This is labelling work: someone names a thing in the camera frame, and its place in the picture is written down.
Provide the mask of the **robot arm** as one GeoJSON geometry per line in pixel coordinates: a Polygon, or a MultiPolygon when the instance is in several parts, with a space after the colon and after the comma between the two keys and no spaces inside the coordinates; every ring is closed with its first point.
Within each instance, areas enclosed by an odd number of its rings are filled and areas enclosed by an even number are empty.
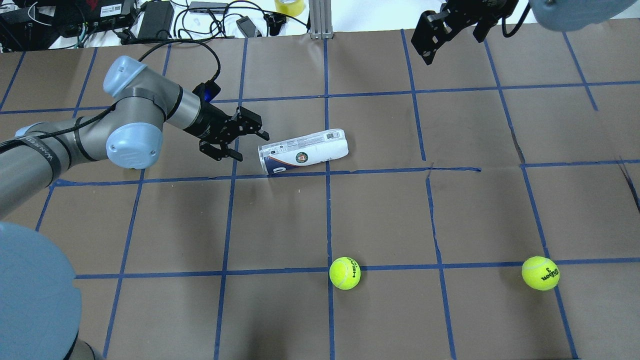
{"type": "Polygon", "coordinates": [[[91,359],[99,353],[78,338],[82,293],[74,286],[66,249],[88,241],[87,259],[99,271],[117,268],[117,251],[126,249],[126,228],[138,202],[137,183],[60,186],[66,171],[108,160],[143,170],[160,158],[163,126],[172,125],[199,139],[199,149],[215,160],[243,157],[230,148],[236,138],[256,134],[268,140],[260,116],[244,107],[233,115],[210,104],[206,87],[195,92],[127,55],[108,70],[103,89],[114,98],[100,114],[27,126],[1,146],[1,216],[40,188],[51,195],[44,205],[41,231],[1,223],[1,358],[91,359]]]}
{"type": "Polygon", "coordinates": [[[501,23],[505,38],[514,36],[530,12],[537,23],[555,32],[573,32],[587,25],[599,24],[626,11],[635,0],[527,0],[512,31],[506,19],[512,16],[517,0],[446,0],[439,11],[425,10],[418,19],[410,39],[414,50],[426,65],[436,52],[462,30],[474,27],[473,36],[482,43],[489,31],[501,23]]]}

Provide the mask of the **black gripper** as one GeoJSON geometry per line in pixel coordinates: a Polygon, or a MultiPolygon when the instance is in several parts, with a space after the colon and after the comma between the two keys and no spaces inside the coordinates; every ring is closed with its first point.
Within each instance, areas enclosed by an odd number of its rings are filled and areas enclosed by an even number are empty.
{"type": "Polygon", "coordinates": [[[483,43],[500,20],[502,35],[510,38],[521,28],[520,22],[510,32],[506,27],[506,19],[517,5],[518,0],[446,0],[438,12],[425,10],[420,14],[411,44],[430,66],[439,48],[468,27],[475,27],[472,34],[478,43],[483,43]]]}
{"type": "Polygon", "coordinates": [[[212,156],[215,161],[232,158],[242,162],[242,153],[229,145],[238,137],[251,134],[269,141],[270,134],[262,127],[261,116],[246,107],[240,105],[233,115],[228,115],[214,105],[202,102],[194,121],[183,131],[199,139],[200,152],[212,156]]]}

